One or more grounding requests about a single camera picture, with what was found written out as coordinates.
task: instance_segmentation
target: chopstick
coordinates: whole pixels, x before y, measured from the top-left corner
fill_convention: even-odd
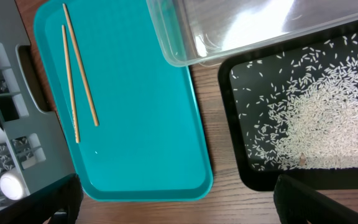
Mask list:
[[[93,117],[93,123],[94,123],[95,126],[99,126],[98,116],[96,115],[96,110],[94,108],[90,87],[89,87],[88,81],[86,79],[85,69],[84,69],[84,65],[82,63],[80,50],[78,49],[77,39],[75,38],[73,25],[71,24],[70,15],[68,14],[67,7],[66,7],[65,3],[63,3],[63,9],[64,9],[65,15],[66,15],[68,31],[70,32],[70,36],[71,36],[71,42],[73,43],[73,46],[74,46],[75,57],[77,58],[78,66],[80,68],[82,82],[83,82],[84,87],[85,87],[86,97],[88,99],[89,107],[91,108],[92,117]]]
[[[75,142],[80,143],[80,132],[78,131],[77,110],[75,107],[75,98],[74,98],[73,77],[71,76],[70,56],[68,54],[66,28],[64,25],[62,25],[62,35],[63,35],[63,46],[65,49],[66,71],[67,71],[68,89],[70,91],[71,110],[73,111]]]

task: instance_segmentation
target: black tray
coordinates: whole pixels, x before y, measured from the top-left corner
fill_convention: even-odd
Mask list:
[[[306,185],[318,190],[323,189],[358,189],[358,168],[353,169],[294,169],[294,170],[266,170],[257,171],[250,166],[247,157],[246,142],[243,139],[242,128],[237,112],[236,100],[233,94],[230,76],[236,65],[260,58],[280,54],[283,51],[303,48],[312,44],[324,42],[328,39],[358,32],[358,21],[323,30],[314,34],[288,40],[279,44],[253,50],[227,59],[219,68],[218,80],[226,111],[231,139],[236,156],[237,166],[243,183],[253,190],[273,190],[277,177],[287,174]]]

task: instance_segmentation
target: wooden stick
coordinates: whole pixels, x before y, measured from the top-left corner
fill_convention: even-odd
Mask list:
[[[67,21],[67,25],[68,25],[68,31],[70,31],[71,41],[73,42],[75,57],[77,58],[78,66],[80,68],[82,82],[84,83],[86,97],[88,98],[89,107],[91,108],[93,123],[95,126],[99,126],[98,116],[96,115],[96,110],[94,108],[90,87],[89,87],[88,81],[86,79],[85,69],[84,69],[84,65],[82,64],[81,54],[80,54],[80,50],[78,49],[78,44],[77,44],[77,40],[75,38],[73,25],[71,24],[71,19],[70,19],[70,16],[68,15],[66,4],[64,4],[64,3],[63,3],[63,9],[65,11],[66,21]]]
[[[71,77],[70,56],[68,54],[66,28],[65,28],[64,25],[62,25],[62,34],[63,34],[63,45],[64,45],[64,49],[65,49],[65,60],[66,60],[68,89],[70,91],[71,110],[73,111],[75,142],[80,143],[80,132],[78,130],[78,120],[77,120],[77,110],[76,110],[76,107],[75,107],[73,79]]]

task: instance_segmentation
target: tray rim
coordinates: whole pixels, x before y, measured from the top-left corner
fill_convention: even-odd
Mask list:
[[[358,32],[358,21],[322,30],[313,34],[305,35],[303,37],[297,37],[294,39],[286,40],[284,42],[268,45],[263,48],[254,49],[250,52],[244,52],[242,54],[226,59],[219,67],[218,83],[221,90],[227,123],[229,125],[237,168],[241,181],[250,189],[256,191],[273,191],[277,178],[280,174],[289,175],[290,177],[293,177],[316,190],[358,189],[358,168],[338,170],[269,170],[263,172],[253,170],[250,167],[248,161],[242,134],[237,134],[242,133],[242,131],[230,82],[231,69],[240,63],[257,60],[259,58],[281,53],[283,51],[289,51],[317,42],[325,41],[327,39],[340,37],[348,32]],[[349,177],[353,177],[354,180],[347,181],[347,178]]]
[[[57,4],[63,4],[63,3],[69,3],[75,0],[51,0],[48,1],[44,4],[42,4],[38,10],[37,13],[35,15],[34,18],[34,24],[33,24],[33,28],[34,28],[34,35],[35,35],[35,40],[37,45],[43,44],[46,42],[46,39],[43,39],[43,37],[45,36],[45,19],[44,19],[44,14],[48,12],[48,9],[50,7],[55,7],[55,5]],[[75,150],[79,150],[78,149],[78,145],[75,142],[75,138],[74,138],[74,129],[73,129],[73,123],[71,121],[71,117],[70,117],[70,113],[68,112],[69,110],[69,106],[66,104],[64,97],[59,97],[62,96],[63,94],[63,90],[62,88],[60,88],[60,81],[58,79],[58,77],[56,75],[48,75],[48,74],[56,74],[55,71],[55,66],[53,63],[49,63],[50,59],[51,59],[51,55],[50,55],[50,51],[46,51],[46,50],[41,50],[41,48],[38,48],[40,56],[41,56],[41,61],[43,63],[44,69],[45,69],[45,73],[47,74],[47,78],[48,78],[48,82],[49,82],[49,87],[52,91],[52,95],[53,95],[53,99],[55,100],[55,105],[57,108],[57,113],[60,117],[60,124],[62,126],[62,131],[65,134],[65,139],[66,142],[68,144],[68,148],[69,148],[69,152],[71,155],[71,160],[73,161],[73,165],[75,167],[75,170],[82,170],[81,175],[78,174],[82,181],[81,184],[83,186],[83,190],[86,192],[87,195],[89,195],[91,198],[100,201],[100,202],[174,202],[174,201],[194,201],[194,200],[199,200],[203,197],[205,197],[209,191],[212,188],[213,185],[213,172],[212,172],[212,167],[211,167],[211,161],[209,159],[209,154],[208,154],[208,145],[206,142],[206,138],[205,138],[205,132],[204,132],[204,125],[203,125],[203,120],[201,119],[201,114],[200,114],[200,109],[198,107],[198,101],[197,98],[195,96],[195,91],[194,91],[194,86],[193,86],[193,82],[191,80],[191,75],[190,75],[190,71],[188,67],[183,67],[181,68],[181,72],[186,75],[184,78],[188,79],[188,88],[189,88],[189,98],[191,97],[193,99],[193,103],[194,103],[194,108],[192,110],[194,110],[194,113],[196,113],[196,117],[194,117],[194,119],[196,120],[196,130],[199,134],[199,138],[201,138],[201,142],[200,144],[202,144],[202,158],[203,158],[203,163],[205,166],[205,179],[203,181],[203,183],[198,187],[198,188],[203,188],[201,191],[201,194],[195,194],[192,195],[191,197],[188,198],[171,198],[171,197],[159,197],[159,198],[100,198],[95,196],[92,192],[97,191],[101,193],[112,193],[112,192],[103,192],[100,191],[98,189],[96,189],[91,183],[90,180],[88,178],[88,174],[87,172],[84,172],[86,170],[83,160],[79,160],[79,159],[74,159],[74,157],[78,157],[78,155],[76,154],[77,152],[74,152]],[[70,146],[74,146],[76,149],[71,150]],[[178,194],[180,194],[180,192],[183,192],[184,194],[186,194],[186,191],[189,190],[195,190],[195,189],[178,189],[178,190],[154,190],[153,192],[162,192],[162,195],[166,195],[168,192],[178,192]],[[121,192],[124,196],[125,195],[141,195],[142,192],[145,191],[134,191],[134,192]]]

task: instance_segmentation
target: wood grain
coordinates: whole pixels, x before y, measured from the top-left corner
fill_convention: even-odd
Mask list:
[[[34,40],[32,23],[46,0],[16,0],[32,43],[31,53],[41,86],[56,110],[47,77]],[[197,202],[106,203],[85,197],[77,223],[279,223],[271,192],[255,192],[239,178],[229,129],[218,87],[218,67],[191,67],[203,118],[214,185]],[[323,194],[358,212],[358,190],[326,190]]]

